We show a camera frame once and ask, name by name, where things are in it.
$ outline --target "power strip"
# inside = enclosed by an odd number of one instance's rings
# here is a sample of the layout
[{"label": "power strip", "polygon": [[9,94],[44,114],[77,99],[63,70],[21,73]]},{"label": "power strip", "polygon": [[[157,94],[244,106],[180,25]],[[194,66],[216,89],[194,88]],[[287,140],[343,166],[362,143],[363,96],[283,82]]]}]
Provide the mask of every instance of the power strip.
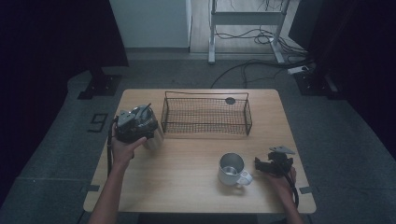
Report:
[{"label": "power strip", "polygon": [[302,73],[302,72],[307,72],[307,71],[309,71],[309,68],[307,66],[300,66],[300,67],[288,69],[288,74],[294,75],[297,73]]}]

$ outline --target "dark background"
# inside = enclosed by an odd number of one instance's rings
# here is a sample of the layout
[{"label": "dark background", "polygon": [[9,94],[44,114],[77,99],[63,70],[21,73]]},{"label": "dark background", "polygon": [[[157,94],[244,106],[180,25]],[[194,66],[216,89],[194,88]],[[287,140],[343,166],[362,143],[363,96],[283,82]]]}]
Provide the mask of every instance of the dark background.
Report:
[{"label": "dark background", "polygon": [[[320,58],[331,34],[345,23],[324,70],[395,156],[396,10],[390,1],[357,1],[344,21],[345,2],[323,0],[318,21],[311,22],[312,49]],[[1,3],[0,17],[3,202],[63,105],[67,80],[87,70],[84,58],[99,66],[128,63],[107,0],[8,1]]]}]

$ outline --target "mug handle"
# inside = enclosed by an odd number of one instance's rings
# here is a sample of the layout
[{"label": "mug handle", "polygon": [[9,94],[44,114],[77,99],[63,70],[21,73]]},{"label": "mug handle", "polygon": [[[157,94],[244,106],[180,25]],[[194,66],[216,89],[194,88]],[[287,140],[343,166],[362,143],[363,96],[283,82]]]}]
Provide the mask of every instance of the mug handle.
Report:
[{"label": "mug handle", "polygon": [[236,181],[236,183],[240,185],[249,185],[251,181],[253,180],[253,177],[248,173],[248,171],[244,170],[242,171],[239,179]]}]

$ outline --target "black wire basket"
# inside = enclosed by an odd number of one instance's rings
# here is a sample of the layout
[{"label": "black wire basket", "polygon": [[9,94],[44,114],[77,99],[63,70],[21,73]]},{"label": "black wire basket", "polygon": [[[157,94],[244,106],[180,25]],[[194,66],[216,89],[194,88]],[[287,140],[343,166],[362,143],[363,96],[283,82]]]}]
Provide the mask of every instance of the black wire basket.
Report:
[{"label": "black wire basket", "polygon": [[249,135],[252,120],[248,93],[166,91],[161,124],[164,133]]}]

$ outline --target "gray carpet floor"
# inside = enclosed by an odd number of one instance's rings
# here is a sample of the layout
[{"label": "gray carpet floor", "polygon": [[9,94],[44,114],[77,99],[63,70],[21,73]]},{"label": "gray carpet floor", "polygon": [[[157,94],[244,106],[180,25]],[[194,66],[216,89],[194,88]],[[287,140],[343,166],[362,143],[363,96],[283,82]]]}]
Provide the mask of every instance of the gray carpet floor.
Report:
[{"label": "gray carpet floor", "polygon": [[[89,73],[69,80],[64,106],[33,157],[16,179],[0,211],[0,223],[86,223],[83,202],[106,141],[106,127],[126,89],[208,89],[224,71],[245,61],[133,60],[130,67],[106,68],[122,75],[115,96],[78,100]],[[262,65],[247,69],[250,89],[276,89],[290,123],[317,211],[306,223],[396,223],[396,162],[347,101],[302,96],[286,70]],[[240,69],[221,78],[215,89],[241,89]],[[94,114],[108,114],[100,133]],[[259,223],[279,215],[258,214]],[[121,213],[119,223],[138,214]]]}]

